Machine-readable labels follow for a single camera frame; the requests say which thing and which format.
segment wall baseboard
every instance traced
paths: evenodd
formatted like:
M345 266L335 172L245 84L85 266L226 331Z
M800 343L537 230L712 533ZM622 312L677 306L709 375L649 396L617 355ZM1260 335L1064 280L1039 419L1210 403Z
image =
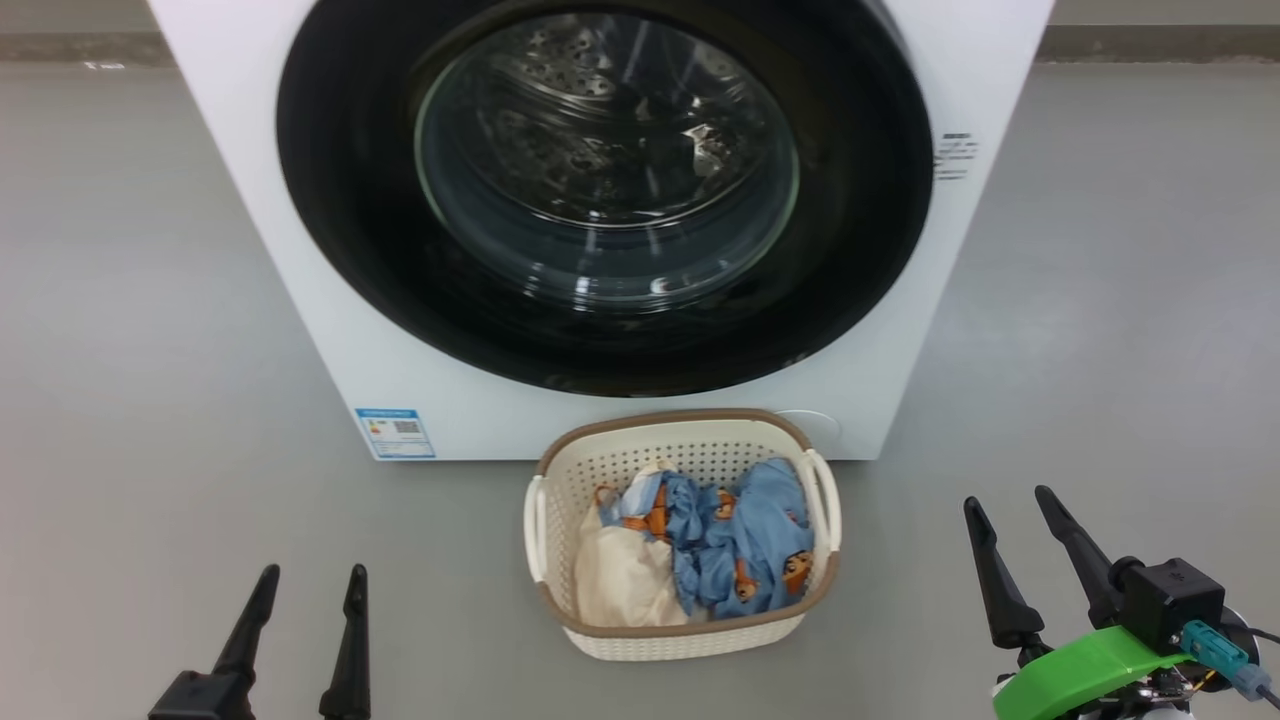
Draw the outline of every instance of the wall baseboard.
M1280 26L1050 26L1039 63L1280 63Z
M1039 63L1280 63L1277 26L1050 26ZM172 68L159 32L0 35L0 63Z

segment door glass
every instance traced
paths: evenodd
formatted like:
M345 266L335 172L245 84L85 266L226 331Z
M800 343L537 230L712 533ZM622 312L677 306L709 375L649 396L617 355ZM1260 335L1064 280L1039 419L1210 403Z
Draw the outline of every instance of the door glass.
M458 242L531 297L654 311L777 240L795 141L716 46L625 14L561 14L460 55L417 114L419 176Z

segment white plastic basket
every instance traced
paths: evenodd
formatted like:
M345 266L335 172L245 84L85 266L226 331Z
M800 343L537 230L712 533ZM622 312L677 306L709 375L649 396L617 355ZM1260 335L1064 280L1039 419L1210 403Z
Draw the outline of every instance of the white plastic basket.
M796 468L814 528L814 565L796 605L731 620L666 628L600 628L577 619L577 529L595 487L625 487L666 457L700 484L732 484L748 468L786 457ZM525 495L529 571L552 615L582 652L600 660L680 660L759 647L785 638L831 587L840 561L840 496L827 461L795 425L763 410L696 410L579 428L543 456Z

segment gray floor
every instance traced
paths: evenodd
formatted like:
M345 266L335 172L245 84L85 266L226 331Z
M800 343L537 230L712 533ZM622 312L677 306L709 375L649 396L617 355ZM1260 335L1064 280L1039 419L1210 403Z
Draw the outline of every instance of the gray floor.
M366 457L177 73L3 68L6 714L141 716L275 561L255 708L315 716L358 560L376 717L982 720L1012 653L964 496L1046 639L1087 629L1037 483L1280 628L1277 127L1275 67L1037 68L886 456L838 469L837 589L771 648L622 666L536 603L530 465Z

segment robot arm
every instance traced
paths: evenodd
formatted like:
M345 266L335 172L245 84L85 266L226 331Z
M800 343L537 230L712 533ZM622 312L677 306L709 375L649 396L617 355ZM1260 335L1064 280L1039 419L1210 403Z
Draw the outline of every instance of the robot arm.
M257 639L275 605L280 566L268 565L221 655L207 675L186 670L174 678L147 714L148 720L255 720L248 691L257 674ZM369 720L369 575L364 565L351 570L342 606L347 628L333 669L333 683L320 696L325 720Z
M1021 670L996 685L998 720L1187 720L1199 692L1236 688L1274 700L1257 641L1224 605L1225 591L1189 562L1112 564L1047 487L1036 488L1050 532L1066 548L1097 632L1057 650L1027 605L982 505L964 502L983 605L996 647L1018 650Z

